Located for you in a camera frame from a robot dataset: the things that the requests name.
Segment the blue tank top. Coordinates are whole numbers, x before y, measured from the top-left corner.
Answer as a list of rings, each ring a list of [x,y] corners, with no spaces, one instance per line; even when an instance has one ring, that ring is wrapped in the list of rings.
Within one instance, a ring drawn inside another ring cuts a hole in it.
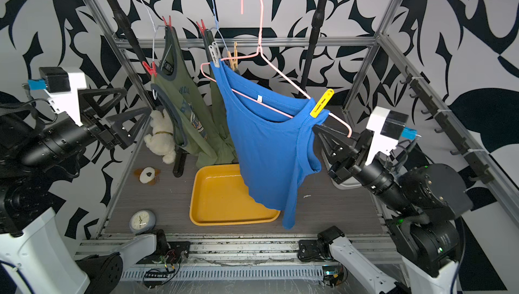
[[[241,176],[255,202],[283,212],[282,225],[294,227],[298,189],[320,172],[314,153],[313,127],[330,112],[316,117],[314,99],[278,94],[221,64],[212,68],[227,111],[228,129]]]

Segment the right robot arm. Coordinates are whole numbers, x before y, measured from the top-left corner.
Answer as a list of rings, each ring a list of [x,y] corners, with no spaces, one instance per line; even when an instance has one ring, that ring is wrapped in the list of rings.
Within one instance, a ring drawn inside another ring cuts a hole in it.
[[[347,137],[323,125],[314,132],[332,160],[332,178],[354,178],[393,212],[385,224],[409,283],[385,274],[336,226],[318,234],[314,258],[338,262],[369,293],[454,293],[466,252],[462,215],[473,207],[463,178],[445,164],[426,164],[395,177],[395,169],[379,157],[367,161],[373,132]]]

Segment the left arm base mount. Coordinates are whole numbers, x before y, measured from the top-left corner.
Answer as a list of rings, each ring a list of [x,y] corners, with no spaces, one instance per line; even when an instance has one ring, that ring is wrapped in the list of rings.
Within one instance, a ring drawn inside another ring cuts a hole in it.
[[[141,239],[148,235],[155,236],[155,251],[147,256],[143,256],[137,262],[138,265],[159,264],[162,258],[165,259],[167,264],[178,264],[183,258],[189,257],[190,241],[169,241],[162,229],[144,232],[136,235],[134,239]]]

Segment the grey clothespin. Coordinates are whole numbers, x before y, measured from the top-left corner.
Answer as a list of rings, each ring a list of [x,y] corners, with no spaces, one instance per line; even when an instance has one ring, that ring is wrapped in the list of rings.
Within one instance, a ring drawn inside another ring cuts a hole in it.
[[[213,62],[214,66],[216,68],[220,68],[221,64],[221,53],[220,48],[218,47],[218,44],[213,41],[210,45],[208,45],[209,49],[209,56],[211,58],[211,61]]]

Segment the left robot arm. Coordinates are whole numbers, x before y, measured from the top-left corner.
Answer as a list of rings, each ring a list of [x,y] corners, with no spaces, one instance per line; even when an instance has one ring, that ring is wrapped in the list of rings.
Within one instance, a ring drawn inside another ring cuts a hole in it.
[[[127,268],[169,250],[163,231],[150,230],[110,252],[75,260],[55,222],[46,172],[95,141],[109,149],[130,146],[151,110],[111,115],[125,95],[122,88],[81,90],[78,121],[50,127],[34,100],[1,106],[1,265],[23,293],[109,293]],[[21,112],[31,113],[36,125],[27,125]]]

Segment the yellow clothespin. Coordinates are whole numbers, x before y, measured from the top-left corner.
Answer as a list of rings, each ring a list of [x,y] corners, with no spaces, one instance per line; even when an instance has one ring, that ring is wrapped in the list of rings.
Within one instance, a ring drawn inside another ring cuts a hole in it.
[[[316,105],[310,113],[311,117],[317,118],[334,95],[335,91],[333,89],[327,89],[322,97],[316,102]]]

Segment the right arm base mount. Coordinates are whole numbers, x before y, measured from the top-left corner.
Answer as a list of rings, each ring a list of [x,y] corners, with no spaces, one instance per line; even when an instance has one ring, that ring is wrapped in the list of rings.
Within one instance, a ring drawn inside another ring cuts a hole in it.
[[[301,262],[333,261],[330,245],[345,233],[332,226],[318,234],[317,240],[300,240],[297,259]]]

